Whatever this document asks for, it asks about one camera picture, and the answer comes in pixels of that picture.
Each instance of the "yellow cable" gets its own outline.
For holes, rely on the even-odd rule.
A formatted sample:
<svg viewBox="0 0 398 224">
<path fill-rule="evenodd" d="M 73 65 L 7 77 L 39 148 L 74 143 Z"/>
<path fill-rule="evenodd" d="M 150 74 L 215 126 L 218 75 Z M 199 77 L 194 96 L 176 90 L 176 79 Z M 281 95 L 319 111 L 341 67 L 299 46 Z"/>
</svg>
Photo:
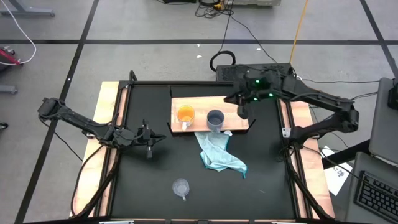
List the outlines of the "yellow cable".
<svg viewBox="0 0 398 224">
<path fill-rule="evenodd" d="M 300 32 L 300 28 L 301 28 L 301 23 L 303 22 L 304 15 L 305 15 L 305 10 L 307 9 L 307 5 L 308 5 L 308 0 L 305 0 L 304 10 L 303 10 L 303 13 L 301 14 L 300 22 L 298 23 L 298 28 L 297 28 L 296 36 L 294 37 L 293 48 L 292 48 L 292 53 L 290 53 L 290 60 L 289 60 L 289 63 L 292 63 L 292 60 L 293 60 L 293 53 L 294 53 L 294 49 L 296 48 L 297 37 L 299 36 L 299 32 Z"/>
</svg>

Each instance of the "wooden table frame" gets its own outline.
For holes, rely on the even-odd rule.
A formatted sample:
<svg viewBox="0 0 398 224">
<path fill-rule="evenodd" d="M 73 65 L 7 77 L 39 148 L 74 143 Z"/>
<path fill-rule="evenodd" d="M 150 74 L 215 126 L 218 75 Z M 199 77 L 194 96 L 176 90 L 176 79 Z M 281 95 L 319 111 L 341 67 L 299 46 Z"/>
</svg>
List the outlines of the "wooden table frame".
<svg viewBox="0 0 398 224">
<path fill-rule="evenodd" d="M 107 123 L 108 121 L 112 120 L 113 114 L 115 112 L 115 105 L 118 100 L 117 99 L 118 88 L 119 88 L 119 82 L 102 83 L 93 118 L 94 121 L 98 123 Z M 128 94 L 129 93 L 127 88 L 123 88 L 121 90 L 121 94 L 119 96 L 120 99 L 119 111 L 118 111 L 119 116 L 116 121 L 117 125 L 121 125 L 123 123 L 123 114 L 125 112 L 124 107 L 126 102 L 126 96 Z M 291 105 L 286 105 L 284 103 L 281 103 L 280 107 L 282 110 L 282 117 L 286 128 L 290 126 L 289 107 L 291 107 L 291 112 L 292 112 L 292 114 L 290 114 L 290 119 L 293 119 L 293 122 L 296 126 L 306 127 L 312 124 L 312 118 L 308 104 L 303 102 L 294 102 Z M 318 143 L 317 140 L 315 139 L 307 140 L 304 145 L 306 147 L 318 151 Z M 97 148 L 99 148 L 99 146 L 100 145 L 98 144 L 98 141 L 96 139 L 89 139 L 86 147 L 84 160 L 87 157 L 89 157 Z M 112 167 L 115 155 L 116 155 L 115 149 L 106 149 L 104 147 L 95 156 L 93 156 L 91 160 L 86 164 L 86 167 L 81 172 L 79 185 L 76 194 L 74 195 L 73 198 L 73 209 L 75 213 L 80 212 L 87 204 L 87 202 L 90 201 L 92 195 L 96 192 L 96 190 L 99 187 L 104 167 L 107 167 L 108 168 L 107 171 L 109 172 L 110 168 Z M 292 161 L 295 169 L 297 170 L 296 156 L 297 154 L 294 154 L 292 156 Z M 303 172 L 305 174 L 307 188 L 315 197 L 317 202 L 327 212 L 327 214 L 329 214 L 331 217 L 334 217 L 335 214 L 331 204 L 329 190 L 326 183 L 326 177 L 323 171 L 322 159 L 320 155 L 310 150 L 302 149 L 300 151 L 300 156 L 302 158 L 302 167 L 303 167 Z M 109 208 L 108 202 L 110 196 L 109 194 L 110 186 L 111 183 L 108 185 L 107 189 L 103 194 L 102 200 L 100 201 L 101 206 L 99 206 L 99 208 L 96 208 L 98 210 L 97 214 L 99 216 L 105 216 L 107 214 L 107 210 Z M 300 216 L 302 218 L 307 218 L 305 201 L 300 189 L 297 186 L 296 186 L 296 192 L 297 192 L 297 201 L 300 210 Z M 312 212 L 312 214 L 314 218 L 317 218 L 315 212 Z"/>
</svg>

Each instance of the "keyboard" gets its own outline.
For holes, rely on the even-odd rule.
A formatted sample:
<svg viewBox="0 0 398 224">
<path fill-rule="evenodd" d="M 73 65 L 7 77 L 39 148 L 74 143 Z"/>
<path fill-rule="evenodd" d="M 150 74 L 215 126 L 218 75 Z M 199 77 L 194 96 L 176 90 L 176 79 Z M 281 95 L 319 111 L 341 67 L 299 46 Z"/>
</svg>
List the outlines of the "keyboard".
<svg viewBox="0 0 398 224">
<path fill-rule="evenodd" d="M 398 187 L 362 171 L 355 191 L 354 203 L 374 214 L 398 223 Z"/>
</svg>

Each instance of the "black floor stripe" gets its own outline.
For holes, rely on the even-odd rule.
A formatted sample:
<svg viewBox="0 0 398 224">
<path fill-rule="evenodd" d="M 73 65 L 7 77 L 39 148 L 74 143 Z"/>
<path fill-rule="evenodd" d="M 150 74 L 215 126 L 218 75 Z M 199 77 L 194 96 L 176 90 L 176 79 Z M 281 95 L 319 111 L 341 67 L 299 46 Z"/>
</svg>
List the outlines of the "black floor stripe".
<svg viewBox="0 0 398 224">
<path fill-rule="evenodd" d="M 365 0 L 360 0 L 360 1 L 361 1 L 363 9 L 365 10 L 365 14 L 368 17 L 369 22 L 371 23 L 371 26 L 373 28 L 373 31 L 374 31 L 375 35 L 376 35 L 377 39 L 380 41 L 381 49 L 383 49 L 384 55 L 387 58 L 387 61 L 388 61 L 388 64 L 390 65 L 390 67 L 391 67 L 392 73 L 394 74 L 394 76 L 396 78 L 398 78 L 398 68 L 397 68 L 397 65 L 396 65 L 396 61 L 392 57 L 391 52 L 388 49 L 387 43 L 384 40 L 383 36 L 381 35 L 381 32 L 380 32 L 380 30 L 379 30 L 379 28 L 378 28 L 378 26 L 376 24 L 376 21 L 373 18 L 372 12 L 371 12 L 371 10 L 370 10 L 370 8 L 369 8 L 369 6 L 368 6 L 368 4 L 366 3 Z"/>
<path fill-rule="evenodd" d="M 81 51 L 83 50 L 83 46 L 84 46 L 84 41 L 87 38 L 88 35 L 88 31 L 90 29 L 90 25 L 93 22 L 93 18 L 94 18 L 94 14 L 96 11 L 96 8 L 98 6 L 98 2 L 99 0 L 94 0 L 93 5 L 91 7 L 90 13 L 88 14 L 88 18 L 86 21 L 86 25 L 85 28 L 83 29 L 83 33 L 80 37 L 79 43 L 78 43 L 78 47 L 76 49 L 76 53 L 75 56 L 73 57 L 72 60 L 72 64 L 70 65 L 70 69 L 67 75 L 67 78 L 65 79 L 65 84 L 63 85 L 62 91 L 61 91 L 61 95 L 60 95 L 60 99 L 64 100 L 67 96 L 69 87 L 70 87 L 70 83 L 72 81 L 73 78 L 73 74 L 75 73 L 76 70 L 76 66 L 77 63 L 79 61 L 80 55 L 81 55 Z M 47 153 L 49 151 L 50 145 L 51 145 L 51 141 L 55 132 L 55 128 L 57 127 L 57 122 L 56 121 L 52 121 L 51 125 L 49 127 L 49 130 L 47 131 L 47 134 L 45 136 L 44 142 L 43 142 L 43 146 L 40 150 L 40 154 L 39 154 L 39 158 L 37 159 L 35 168 L 33 170 L 32 176 L 30 177 L 30 181 L 29 184 L 27 186 L 24 198 L 22 199 L 22 203 L 19 207 L 18 213 L 17 213 L 17 217 L 15 219 L 15 224 L 20 224 L 23 223 L 25 220 L 25 216 L 26 213 L 29 209 L 29 204 L 30 201 L 32 200 L 32 196 L 33 193 L 35 191 L 36 185 L 37 185 L 37 181 L 39 180 L 40 177 L 40 173 L 42 171 L 44 162 L 45 162 L 45 158 L 47 157 Z"/>
<path fill-rule="evenodd" d="M 79 44 L 79 40 L 32 40 L 35 44 Z M 29 40 L 0 40 L 0 44 L 31 44 Z"/>
<path fill-rule="evenodd" d="M 149 45 L 149 44 L 221 44 L 223 40 L 86 40 L 85 44 Z M 293 40 L 259 40 L 261 44 L 291 45 Z M 225 40 L 225 44 L 257 44 L 255 40 Z M 378 40 L 298 40 L 299 45 L 379 45 Z"/>
<path fill-rule="evenodd" d="M 221 39 L 180 40 L 85 40 L 84 44 L 158 45 L 158 44 L 221 44 Z M 36 44 L 79 44 L 80 40 L 33 40 Z M 259 40 L 261 44 L 290 45 L 293 40 Z M 225 40 L 226 44 L 257 44 L 255 40 Z M 387 45 L 398 45 L 398 40 L 386 40 Z M 28 40 L 0 40 L 0 44 L 30 44 Z M 381 45 L 378 40 L 298 40 L 298 45 Z"/>
</svg>

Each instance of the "wooden board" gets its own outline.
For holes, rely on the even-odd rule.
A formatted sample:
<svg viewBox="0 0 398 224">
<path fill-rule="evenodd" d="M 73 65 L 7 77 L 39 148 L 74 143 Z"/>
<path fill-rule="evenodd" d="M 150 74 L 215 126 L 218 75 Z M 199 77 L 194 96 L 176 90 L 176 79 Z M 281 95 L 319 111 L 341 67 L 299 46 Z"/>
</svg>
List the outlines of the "wooden board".
<svg viewBox="0 0 398 224">
<path fill-rule="evenodd" d="M 95 114 L 93 120 L 98 123 L 107 123 L 113 118 L 113 111 L 116 102 L 116 95 L 118 93 L 119 82 L 103 82 L 101 90 L 99 92 L 99 97 L 95 109 Z M 119 117 L 116 121 L 117 124 L 121 124 L 121 119 L 123 116 L 124 101 L 126 100 L 127 91 L 122 92 L 121 97 L 121 107 L 119 110 Z M 99 148 L 97 139 L 89 139 L 86 146 L 86 152 L 84 156 L 84 161 L 94 153 L 94 151 Z M 112 149 L 111 159 L 109 160 L 109 168 L 112 167 L 115 149 Z M 73 210 L 75 213 L 79 213 L 83 210 L 86 204 L 90 201 L 94 193 L 97 191 L 101 173 L 104 166 L 106 148 L 103 147 L 95 156 L 93 156 L 86 166 L 83 168 L 79 185 L 76 194 L 73 195 Z M 101 205 L 100 215 L 105 215 L 106 208 L 108 206 L 109 198 L 109 186 L 103 194 L 103 201 Z"/>
<path fill-rule="evenodd" d="M 177 118 L 177 111 L 184 105 L 190 105 L 195 110 L 193 124 L 185 132 L 210 131 L 207 128 L 207 114 L 211 110 L 220 110 L 224 113 L 224 125 L 221 130 L 247 130 L 249 122 L 236 114 L 238 106 L 232 103 L 225 103 L 224 98 L 225 96 L 172 98 L 172 131 L 182 132 L 182 125 Z"/>
<path fill-rule="evenodd" d="M 282 105 L 282 114 L 284 117 L 285 127 L 288 128 L 289 119 L 287 116 L 286 105 L 284 103 L 281 103 L 281 105 Z M 307 103 L 299 101 L 291 103 L 291 105 L 292 105 L 294 125 L 307 127 L 313 124 L 310 108 Z M 304 146 L 319 151 L 318 141 L 315 139 L 308 139 L 304 143 Z M 311 194 L 317 200 L 320 206 L 324 209 L 324 211 L 327 214 L 329 214 L 331 217 L 334 217 L 335 213 L 333 211 L 333 206 L 331 204 L 328 184 L 326 182 L 325 172 L 323 171 L 321 156 L 316 152 L 310 151 L 305 148 L 301 149 L 300 153 L 303 162 L 305 180 L 307 182 L 308 190 L 311 192 Z M 292 161 L 295 169 L 297 170 L 294 155 L 292 156 Z M 306 218 L 307 216 L 305 213 L 304 197 L 297 185 L 296 185 L 296 191 L 297 191 L 298 205 L 300 208 L 300 216 L 302 218 Z M 314 211 L 312 211 L 312 214 L 314 218 L 318 218 L 317 214 Z"/>
</svg>

